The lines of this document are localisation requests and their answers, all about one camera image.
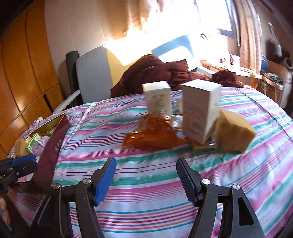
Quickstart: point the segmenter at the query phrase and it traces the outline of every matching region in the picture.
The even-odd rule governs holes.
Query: bed
[[[176,101],[181,96],[181,91],[172,92],[173,113],[179,113]],[[192,155],[189,145],[168,150],[122,147],[126,133],[147,113],[143,94],[68,109],[71,127],[62,143],[53,183],[76,184],[113,156],[116,173],[105,201],[95,208],[105,237],[188,237],[197,209],[188,202],[176,173],[176,160],[184,156],[203,178],[221,186],[238,183],[266,237],[273,238],[293,213],[293,121],[254,89],[223,88],[221,108],[241,114],[256,130],[244,154]],[[58,115],[38,119],[21,138]],[[12,189],[8,195],[31,224],[44,196]],[[75,204],[70,206],[74,237],[79,238]],[[217,210],[212,237],[219,233],[220,204]]]

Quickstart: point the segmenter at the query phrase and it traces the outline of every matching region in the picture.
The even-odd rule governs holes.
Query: wooden cabinet
[[[35,0],[0,42],[0,160],[39,116],[63,101],[47,41],[44,0]]]

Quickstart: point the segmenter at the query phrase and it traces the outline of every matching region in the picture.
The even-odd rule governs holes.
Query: silver bolt
[[[89,184],[91,182],[91,179],[90,178],[85,178],[82,182],[84,184]]]
[[[58,188],[60,188],[60,184],[55,183],[55,184],[53,184],[52,188],[53,188],[53,189],[58,189]]]
[[[240,189],[240,185],[238,185],[238,184],[233,184],[233,188],[236,189],[236,190],[239,190],[239,189]]]
[[[207,179],[207,178],[204,178],[202,180],[202,183],[205,184],[205,185],[209,185],[211,183],[211,181],[209,179]]]

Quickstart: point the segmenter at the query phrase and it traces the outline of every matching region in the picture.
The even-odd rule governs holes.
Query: orange plastic bag
[[[123,146],[172,148],[185,143],[186,139],[176,135],[171,117],[147,114],[140,118],[137,128],[127,133]]]

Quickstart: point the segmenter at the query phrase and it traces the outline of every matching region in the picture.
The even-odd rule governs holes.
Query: tall white box
[[[196,79],[182,84],[183,133],[203,145],[219,116],[222,85]]]
[[[172,115],[171,87],[166,81],[143,84],[149,114]]]

